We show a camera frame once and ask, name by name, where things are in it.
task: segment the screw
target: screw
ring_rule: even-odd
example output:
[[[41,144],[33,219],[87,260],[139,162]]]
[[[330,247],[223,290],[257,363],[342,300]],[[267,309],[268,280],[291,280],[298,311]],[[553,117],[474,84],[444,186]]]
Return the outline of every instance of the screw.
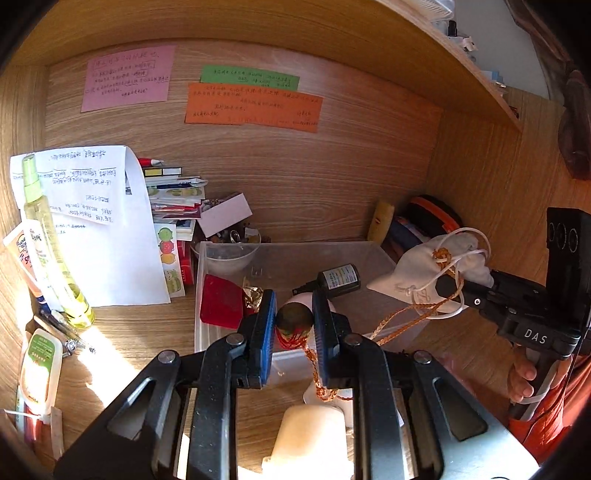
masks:
[[[413,358],[416,363],[421,365],[430,364],[431,360],[433,360],[431,354],[429,352],[426,352],[425,350],[417,350],[416,352],[414,352]]]
[[[226,337],[226,342],[232,346],[242,345],[244,342],[244,335],[241,333],[231,333]]]
[[[345,337],[345,343],[350,346],[361,345],[363,338],[358,333],[350,333]]]
[[[176,352],[173,352],[172,350],[163,350],[158,354],[158,362],[161,364],[171,364],[176,357]]]
[[[66,341],[66,343],[64,344],[64,346],[66,347],[66,350],[70,353],[74,353],[74,351],[76,350],[76,341],[72,340],[71,338],[68,338],[68,340]]]

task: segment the yellow liquid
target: yellow liquid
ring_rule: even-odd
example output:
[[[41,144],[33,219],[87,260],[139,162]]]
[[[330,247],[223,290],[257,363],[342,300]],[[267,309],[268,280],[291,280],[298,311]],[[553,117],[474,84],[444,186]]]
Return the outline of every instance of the yellow liquid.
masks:
[[[39,254],[39,260],[44,268],[48,272],[53,271],[53,266],[58,266],[61,271],[62,278],[52,278],[49,275],[51,286],[54,287],[56,293],[59,291],[54,283],[65,281],[67,288],[70,290],[68,298],[64,299],[63,296],[57,295],[58,300],[64,307],[64,311],[68,315],[68,322],[72,326],[77,328],[88,328],[95,321],[95,314],[88,305],[84,295],[80,291],[80,287],[76,285],[76,282],[72,278],[72,274],[68,269],[66,262],[60,251],[60,244],[57,239],[56,227],[53,223],[51,216],[51,210],[47,197],[45,195],[38,198],[35,202],[26,203],[24,205],[25,216],[31,220],[37,220],[41,223],[41,229],[43,231],[43,238],[35,238],[35,243],[45,242],[42,251],[46,252],[47,255]]]

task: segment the spray bottle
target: spray bottle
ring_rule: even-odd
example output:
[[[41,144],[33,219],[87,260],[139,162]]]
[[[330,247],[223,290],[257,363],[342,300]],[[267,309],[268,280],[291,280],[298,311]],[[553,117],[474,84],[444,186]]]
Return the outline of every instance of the spray bottle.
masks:
[[[22,177],[25,186],[25,216],[29,219],[31,236],[37,256],[46,270],[51,288],[68,315],[68,321],[78,328],[87,328],[95,321],[95,314],[72,278],[61,254],[57,232],[49,202],[43,195],[35,155],[22,159]]]

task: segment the small dark bottle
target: small dark bottle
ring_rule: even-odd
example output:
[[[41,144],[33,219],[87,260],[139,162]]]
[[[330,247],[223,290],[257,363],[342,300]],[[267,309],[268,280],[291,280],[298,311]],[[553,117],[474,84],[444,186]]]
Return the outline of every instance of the small dark bottle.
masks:
[[[294,295],[298,293],[311,292],[322,288],[329,299],[339,297],[361,288],[361,280],[357,267],[352,263],[341,267],[331,268],[318,273],[315,280],[306,282],[301,287],[292,290]]]

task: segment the hand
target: hand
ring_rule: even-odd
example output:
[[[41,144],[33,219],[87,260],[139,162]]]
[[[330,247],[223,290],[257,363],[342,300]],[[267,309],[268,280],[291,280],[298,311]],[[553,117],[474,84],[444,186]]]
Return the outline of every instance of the hand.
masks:
[[[564,379],[569,371],[570,364],[573,362],[573,357],[569,357],[568,360],[563,360],[558,364],[558,370],[556,376],[550,384],[550,388],[555,388]],[[530,385],[529,381],[532,381],[537,372],[534,364],[531,363],[525,356],[525,347],[517,346],[513,349],[513,366],[509,370],[509,376],[507,378],[507,390],[509,391],[509,398],[518,403],[524,399],[524,397],[531,397],[534,394],[534,387]]]

